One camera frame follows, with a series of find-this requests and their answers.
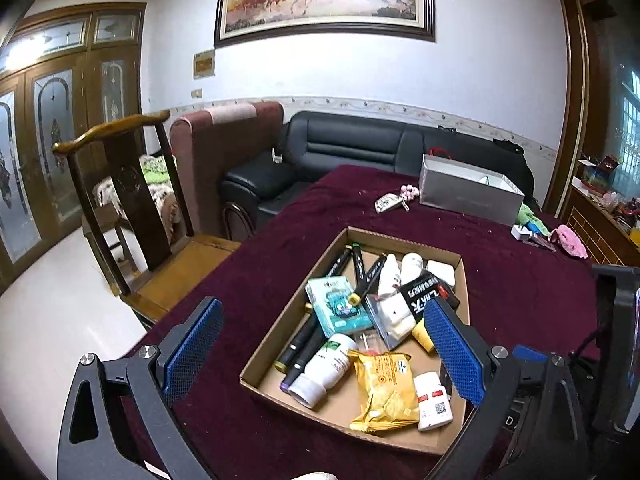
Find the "yellow round jar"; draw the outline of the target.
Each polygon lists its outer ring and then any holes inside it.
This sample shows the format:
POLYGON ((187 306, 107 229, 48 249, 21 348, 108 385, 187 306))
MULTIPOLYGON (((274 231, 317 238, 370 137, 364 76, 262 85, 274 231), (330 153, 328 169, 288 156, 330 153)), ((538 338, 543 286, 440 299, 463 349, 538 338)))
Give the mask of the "yellow round jar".
POLYGON ((424 320, 416 323, 416 326, 414 326, 411 331, 411 335, 427 353, 433 353, 435 351, 435 346, 433 344, 432 338, 427 333, 427 330, 425 328, 424 320))

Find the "long black box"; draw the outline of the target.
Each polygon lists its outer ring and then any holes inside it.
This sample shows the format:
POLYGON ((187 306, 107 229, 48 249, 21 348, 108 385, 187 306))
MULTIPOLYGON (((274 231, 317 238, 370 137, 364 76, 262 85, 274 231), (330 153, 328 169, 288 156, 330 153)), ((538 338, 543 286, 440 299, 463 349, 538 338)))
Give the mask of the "long black box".
POLYGON ((437 297, 447 301, 452 310, 460 304, 454 290, 435 274, 423 271, 417 278, 399 287, 401 297, 409 309, 409 314, 402 320, 404 330, 412 330, 423 318, 426 304, 437 297))

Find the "yellow snack bag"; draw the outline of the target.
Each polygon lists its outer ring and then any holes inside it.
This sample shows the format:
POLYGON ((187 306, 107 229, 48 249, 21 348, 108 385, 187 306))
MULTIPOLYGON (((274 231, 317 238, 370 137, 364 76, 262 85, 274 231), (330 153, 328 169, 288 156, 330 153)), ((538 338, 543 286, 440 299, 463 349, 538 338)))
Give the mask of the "yellow snack bag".
POLYGON ((360 414, 350 423, 354 431, 374 434, 419 421, 419 402, 407 353, 369 356, 349 350, 358 382, 360 414))

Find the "black marker pen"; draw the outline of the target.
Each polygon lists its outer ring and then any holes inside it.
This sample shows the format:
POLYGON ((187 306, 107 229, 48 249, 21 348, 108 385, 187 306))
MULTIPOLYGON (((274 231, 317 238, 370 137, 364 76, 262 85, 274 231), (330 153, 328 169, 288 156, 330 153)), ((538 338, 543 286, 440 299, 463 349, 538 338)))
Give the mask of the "black marker pen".
POLYGON ((308 318, 284 348, 280 356, 276 359, 276 362, 274 362, 274 368, 280 373, 285 374, 288 372, 299 353, 306 346, 307 342, 310 341, 311 336, 319 324, 316 312, 314 312, 311 304, 305 304, 305 308, 309 313, 308 318))

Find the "teal tissue pack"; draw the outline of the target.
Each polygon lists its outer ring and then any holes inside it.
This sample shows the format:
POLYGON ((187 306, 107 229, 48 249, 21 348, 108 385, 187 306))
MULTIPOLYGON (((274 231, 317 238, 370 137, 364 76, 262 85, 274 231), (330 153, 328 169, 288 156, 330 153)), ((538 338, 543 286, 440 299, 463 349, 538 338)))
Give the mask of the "teal tissue pack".
POLYGON ((313 278, 306 284, 305 292, 326 338, 352 335, 373 327, 366 310, 360 304, 349 303, 353 291, 346 276, 313 278))

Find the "white pill bottle red label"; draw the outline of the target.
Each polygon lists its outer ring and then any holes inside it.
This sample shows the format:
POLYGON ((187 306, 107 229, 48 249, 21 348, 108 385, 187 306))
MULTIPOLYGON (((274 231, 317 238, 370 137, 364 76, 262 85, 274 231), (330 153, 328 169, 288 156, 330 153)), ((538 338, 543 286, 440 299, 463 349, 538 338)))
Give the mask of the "white pill bottle red label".
POLYGON ((418 430, 427 432, 452 422, 449 396, 435 372, 426 372, 413 378, 419 404, 418 430))

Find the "clear plastic bag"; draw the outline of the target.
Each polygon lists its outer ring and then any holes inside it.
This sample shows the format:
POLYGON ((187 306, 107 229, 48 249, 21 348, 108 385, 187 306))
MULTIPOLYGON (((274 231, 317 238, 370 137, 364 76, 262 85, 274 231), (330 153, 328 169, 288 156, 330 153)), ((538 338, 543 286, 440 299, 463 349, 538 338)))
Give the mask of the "clear plastic bag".
POLYGON ((415 306, 401 292, 378 296, 369 294, 363 307, 388 350, 395 350, 423 320, 422 304, 415 306))

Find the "white soap box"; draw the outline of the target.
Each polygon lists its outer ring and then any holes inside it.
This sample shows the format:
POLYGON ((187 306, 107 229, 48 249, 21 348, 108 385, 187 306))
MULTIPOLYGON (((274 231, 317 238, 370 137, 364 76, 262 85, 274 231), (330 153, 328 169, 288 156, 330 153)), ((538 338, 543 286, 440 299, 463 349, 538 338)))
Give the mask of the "white soap box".
POLYGON ((439 280, 445 282, 449 287, 456 287, 456 270, 454 270, 454 266, 451 264, 437 260, 428 260, 426 270, 439 280))

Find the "maroon tablecloth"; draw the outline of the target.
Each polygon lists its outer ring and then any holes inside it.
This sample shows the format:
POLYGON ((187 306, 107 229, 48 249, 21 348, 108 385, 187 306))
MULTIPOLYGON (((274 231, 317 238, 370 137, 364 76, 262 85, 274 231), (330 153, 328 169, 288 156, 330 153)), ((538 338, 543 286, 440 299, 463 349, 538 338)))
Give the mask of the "maroon tablecloth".
POLYGON ((221 479, 421 479, 435 457, 366 442, 281 410, 240 383, 241 370, 298 286, 345 228, 360 228, 462 257, 470 318, 488 344, 565 354, 596 326, 590 265, 528 246, 484 219, 412 205, 379 214, 375 201, 402 174, 341 166, 311 185, 209 273, 144 337, 156 344, 202 298, 224 306, 224 328, 174 413, 221 479))

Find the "white bottle pair right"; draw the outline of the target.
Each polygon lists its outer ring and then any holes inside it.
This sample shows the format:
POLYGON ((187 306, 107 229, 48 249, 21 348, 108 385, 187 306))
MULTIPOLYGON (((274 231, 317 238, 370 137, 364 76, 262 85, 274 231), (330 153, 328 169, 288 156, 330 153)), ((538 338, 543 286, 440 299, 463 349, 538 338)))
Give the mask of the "white bottle pair right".
POLYGON ((423 258, 417 252, 408 252, 401 259, 400 284, 409 284, 423 272, 423 258))

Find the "white bottle pair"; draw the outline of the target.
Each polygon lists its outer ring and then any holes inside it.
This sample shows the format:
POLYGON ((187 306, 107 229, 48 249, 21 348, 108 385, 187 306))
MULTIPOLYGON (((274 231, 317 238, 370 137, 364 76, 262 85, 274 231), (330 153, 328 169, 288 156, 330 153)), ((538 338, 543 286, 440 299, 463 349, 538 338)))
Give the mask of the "white bottle pair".
POLYGON ((392 296, 398 292, 400 285, 400 267, 398 266, 396 256, 394 254, 389 254, 386 257, 380 277, 378 278, 378 292, 376 294, 379 297, 392 296))
POLYGON ((423 272, 423 258, 417 252, 408 252, 401 259, 400 284, 409 284, 423 272))

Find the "white bottle pair left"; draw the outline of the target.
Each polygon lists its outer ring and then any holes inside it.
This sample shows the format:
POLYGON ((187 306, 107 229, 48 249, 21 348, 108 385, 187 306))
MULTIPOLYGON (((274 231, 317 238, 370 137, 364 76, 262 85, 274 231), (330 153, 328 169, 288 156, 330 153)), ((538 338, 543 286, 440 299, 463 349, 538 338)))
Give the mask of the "white bottle pair left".
POLYGON ((376 294, 379 297, 392 296, 398 292, 400 285, 400 267, 398 266, 396 256, 394 254, 389 254, 386 257, 380 277, 378 278, 378 292, 376 294))

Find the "yellow capped marker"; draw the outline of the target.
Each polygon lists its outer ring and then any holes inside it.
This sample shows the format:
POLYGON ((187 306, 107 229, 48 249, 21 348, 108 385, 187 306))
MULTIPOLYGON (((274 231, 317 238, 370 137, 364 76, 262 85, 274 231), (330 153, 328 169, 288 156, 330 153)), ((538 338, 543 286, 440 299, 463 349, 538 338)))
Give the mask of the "yellow capped marker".
POLYGON ((380 273, 383 269, 384 264, 386 263, 386 260, 387 260, 386 255, 380 255, 375 260, 375 263, 372 264, 370 269, 367 270, 367 273, 364 276, 364 279, 357 285, 355 290, 348 297, 348 303, 351 306, 357 307, 361 304, 361 301, 363 300, 363 298, 367 296, 372 285, 380 276, 380 273))

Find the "white charger block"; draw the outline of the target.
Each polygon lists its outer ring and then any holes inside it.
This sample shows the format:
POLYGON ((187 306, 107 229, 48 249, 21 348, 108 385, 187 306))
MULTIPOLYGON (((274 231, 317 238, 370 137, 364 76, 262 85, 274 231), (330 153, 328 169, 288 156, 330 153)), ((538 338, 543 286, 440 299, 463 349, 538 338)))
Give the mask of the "white charger block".
POLYGON ((514 224, 511 228, 511 235, 514 240, 518 240, 519 242, 528 242, 532 238, 533 232, 527 226, 514 224))

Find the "white bottle green label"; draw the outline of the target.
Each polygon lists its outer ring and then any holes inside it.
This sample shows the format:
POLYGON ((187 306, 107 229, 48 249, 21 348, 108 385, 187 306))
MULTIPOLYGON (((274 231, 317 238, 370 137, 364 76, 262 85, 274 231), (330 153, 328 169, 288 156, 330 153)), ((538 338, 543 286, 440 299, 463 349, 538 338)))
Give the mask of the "white bottle green label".
POLYGON ((356 349, 352 338, 334 334, 305 365, 288 394, 306 408, 314 408, 342 379, 350 365, 348 354, 356 349))

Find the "purple capped marker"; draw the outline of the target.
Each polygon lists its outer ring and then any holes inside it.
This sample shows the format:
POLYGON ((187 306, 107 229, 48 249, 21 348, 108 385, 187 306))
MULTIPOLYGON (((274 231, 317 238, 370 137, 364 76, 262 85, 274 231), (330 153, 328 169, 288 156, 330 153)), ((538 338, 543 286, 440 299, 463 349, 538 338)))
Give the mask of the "purple capped marker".
POLYGON ((281 391, 288 393, 288 389, 293 385, 293 382, 295 382, 296 378, 303 373, 308 362, 320 350, 325 342, 326 336, 324 336, 322 328, 317 326, 310 339, 303 346, 302 350, 300 350, 299 355, 286 372, 285 378, 280 382, 281 391))

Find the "green towel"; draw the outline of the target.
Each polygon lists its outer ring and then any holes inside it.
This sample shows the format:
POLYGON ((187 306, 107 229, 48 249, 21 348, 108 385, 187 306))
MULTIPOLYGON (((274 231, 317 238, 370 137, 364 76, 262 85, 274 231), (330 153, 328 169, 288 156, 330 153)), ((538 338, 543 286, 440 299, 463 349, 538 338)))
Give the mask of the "green towel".
POLYGON ((524 203, 521 203, 515 223, 518 226, 525 226, 530 232, 548 236, 550 234, 547 226, 536 214, 524 203))

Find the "pink towel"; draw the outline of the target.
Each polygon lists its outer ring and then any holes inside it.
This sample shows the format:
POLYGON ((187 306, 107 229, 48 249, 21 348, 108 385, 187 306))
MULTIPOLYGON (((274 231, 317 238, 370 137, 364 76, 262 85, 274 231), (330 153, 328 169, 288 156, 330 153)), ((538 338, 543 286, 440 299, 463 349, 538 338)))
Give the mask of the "pink towel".
POLYGON ((589 257, 585 245, 578 235, 565 224, 561 224, 551 231, 548 236, 551 244, 558 245, 567 255, 576 259, 587 259, 589 257))

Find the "silver rectangular box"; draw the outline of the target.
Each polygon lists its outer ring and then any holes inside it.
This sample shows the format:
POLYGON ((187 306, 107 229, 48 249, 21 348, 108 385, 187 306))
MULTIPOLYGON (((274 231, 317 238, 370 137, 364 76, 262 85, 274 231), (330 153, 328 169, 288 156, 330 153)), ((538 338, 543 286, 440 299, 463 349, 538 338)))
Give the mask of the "silver rectangular box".
POLYGON ((419 178, 421 205, 512 226, 524 193, 498 172, 424 154, 419 178))

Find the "key fob with charm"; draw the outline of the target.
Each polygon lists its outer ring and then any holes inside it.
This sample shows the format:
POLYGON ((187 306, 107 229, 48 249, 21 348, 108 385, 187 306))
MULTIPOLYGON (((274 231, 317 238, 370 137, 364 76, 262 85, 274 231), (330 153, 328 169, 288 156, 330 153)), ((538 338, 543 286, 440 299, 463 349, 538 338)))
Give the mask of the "key fob with charm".
POLYGON ((410 184, 401 185, 398 193, 387 193, 380 197, 374 203, 374 210, 377 214, 386 211, 402 208, 404 211, 409 210, 409 204, 416 200, 420 195, 420 190, 410 184))

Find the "wooden chair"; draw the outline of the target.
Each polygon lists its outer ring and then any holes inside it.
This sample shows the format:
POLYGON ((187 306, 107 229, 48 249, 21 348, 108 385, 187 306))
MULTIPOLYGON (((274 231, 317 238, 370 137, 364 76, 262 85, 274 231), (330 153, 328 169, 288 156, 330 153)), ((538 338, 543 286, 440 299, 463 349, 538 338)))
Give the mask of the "wooden chair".
POLYGON ((82 213, 96 239, 99 253, 115 278, 120 299, 128 304, 146 328, 168 315, 210 272, 240 247, 238 242, 194 231, 165 132, 165 122, 169 116, 167 110, 131 115, 95 126, 79 138, 54 144, 52 148, 55 156, 67 162, 82 213), (169 243, 139 162, 136 132, 144 127, 154 128, 160 141, 160 151, 186 228, 183 237, 175 244, 169 243), (132 281, 122 274, 106 244, 91 205, 89 190, 81 177, 77 155, 96 143, 104 148, 108 175, 112 178, 116 195, 146 263, 146 270, 132 281))

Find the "black leather sofa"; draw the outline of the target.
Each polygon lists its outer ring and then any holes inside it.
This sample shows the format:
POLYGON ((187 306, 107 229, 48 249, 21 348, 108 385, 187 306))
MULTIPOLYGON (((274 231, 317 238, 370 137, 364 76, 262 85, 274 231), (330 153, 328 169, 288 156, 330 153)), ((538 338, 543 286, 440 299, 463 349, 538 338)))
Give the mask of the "black leather sofa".
POLYGON ((504 174, 524 193, 524 203, 539 210, 524 150, 511 141, 489 141, 441 126, 303 110, 283 125, 276 144, 222 178, 226 234, 230 240, 246 240, 342 165, 416 178, 430 148, 443 148, 453 160, 504 174))

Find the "wooden glass door cabinet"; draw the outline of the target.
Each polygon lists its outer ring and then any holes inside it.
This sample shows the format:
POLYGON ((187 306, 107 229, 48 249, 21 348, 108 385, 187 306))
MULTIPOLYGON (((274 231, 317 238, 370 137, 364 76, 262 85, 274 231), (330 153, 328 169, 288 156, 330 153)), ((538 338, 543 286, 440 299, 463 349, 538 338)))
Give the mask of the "wooden glass door cabinet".
POLYGON ((1 286, 80 226, 55 144, 141 110, 142 2, 23 18, 1 51, 1 286))

